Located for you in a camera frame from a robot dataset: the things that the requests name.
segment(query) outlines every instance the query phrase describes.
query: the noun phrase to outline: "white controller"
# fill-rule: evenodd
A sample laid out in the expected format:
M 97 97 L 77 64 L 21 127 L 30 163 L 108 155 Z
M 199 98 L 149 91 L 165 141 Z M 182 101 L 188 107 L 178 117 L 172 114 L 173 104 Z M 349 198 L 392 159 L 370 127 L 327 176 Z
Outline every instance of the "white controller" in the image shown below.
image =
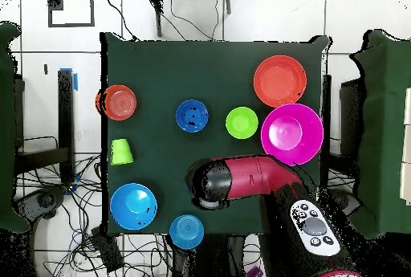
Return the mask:
M 319 256 L 338 254 L 340 244 L 314 204 L 297 201 L 291 207 L 290 216 L 308 251 Z

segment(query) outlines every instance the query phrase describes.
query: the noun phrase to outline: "blue bowl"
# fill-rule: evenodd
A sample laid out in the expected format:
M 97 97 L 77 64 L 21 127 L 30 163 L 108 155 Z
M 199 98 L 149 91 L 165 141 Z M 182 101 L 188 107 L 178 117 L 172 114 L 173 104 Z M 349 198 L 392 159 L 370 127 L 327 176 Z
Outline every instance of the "blue bowl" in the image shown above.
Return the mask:
M 201 131 L 209 120 L 206 106 L 197 100 L 186 100 L 176 111 L 176 121 L 180 128 L 186 132 Z
M 110 211 L 119 226 L 139 230 L 156 217 L 157 200 L 147 187 L 136 183 L 125 184 L 112 195 Z
M 174 245 L 183 250 L 195 248 L 204 237 L 204 226 L 191 214 L 174 219 L 170 227 L 170 236 Z

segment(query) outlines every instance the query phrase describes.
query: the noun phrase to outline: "green tabletop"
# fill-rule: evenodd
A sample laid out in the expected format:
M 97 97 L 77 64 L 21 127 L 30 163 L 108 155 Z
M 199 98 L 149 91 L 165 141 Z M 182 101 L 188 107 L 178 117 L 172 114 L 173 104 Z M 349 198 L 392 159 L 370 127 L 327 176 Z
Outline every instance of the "green tabletop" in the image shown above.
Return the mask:
M 185 172 L 205 157 L 263 153 L 261 125 L 273 108 L 255 95 L 253 77 L 267 57 L 289 55 L 303 65 L 307 88 L 299 102 L 319 112 L 321 59 L 328 37 L 317 36 L 309 43 L 130 43 L 105 35 L 108 86 L 125 84 L 137 98 L 130 118 L 108 120 L 108 148 L 113 140 L 126 138 L 134 156 L 132 164 L 108 166 L 109 198 L 123 184 L 135 182 L 151 189 L 158 204 L 153 222 L 139 231 L 123 229 L 109 214 L 108 233 L 165 234 L 182 214 L 197 216 L 207 234 L 266 233 L 259 197 L 231 202 L 223 210 L 199 210 L 190 201 Z M 177 125 L 177 107 L 187 99 L 200 100 L 209 110 L 209 122 L 200 132 L 187 133 Z M 234 139 L 226 131 L 226 116 L 238 106 L 252 108 L 258 116 L 258 130 L 247 140 Z M 318 184 L 318 156 L 303 168 Z

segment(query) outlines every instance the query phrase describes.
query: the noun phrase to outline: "green cup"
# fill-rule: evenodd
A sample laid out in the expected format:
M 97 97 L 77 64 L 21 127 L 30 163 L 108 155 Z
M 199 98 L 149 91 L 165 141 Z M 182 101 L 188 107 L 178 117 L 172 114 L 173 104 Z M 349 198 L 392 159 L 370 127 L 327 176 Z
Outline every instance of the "green cup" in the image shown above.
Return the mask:
M 237 107 L 233 109 L 226 118 L 228 133 L 236 139 L 248 139 L 258 127 L 258 117 L 248 107 Z
M 112 141 L 112 165 L 130 164 L 132 159 L 132 151 L 128 145 L 127 139 L 116 139 Z

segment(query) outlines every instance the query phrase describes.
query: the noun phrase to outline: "pink bowl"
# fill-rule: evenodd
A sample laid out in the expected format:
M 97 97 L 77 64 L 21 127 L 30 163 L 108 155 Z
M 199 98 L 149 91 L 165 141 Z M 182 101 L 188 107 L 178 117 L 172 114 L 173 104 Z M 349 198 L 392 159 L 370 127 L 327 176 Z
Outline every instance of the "pink bowl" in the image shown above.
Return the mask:
M 261 128 L 264 151 L 289 166 L 310 161 L 321 148 L 321 119 L 303 104 L 284 104 L 272 111 Z

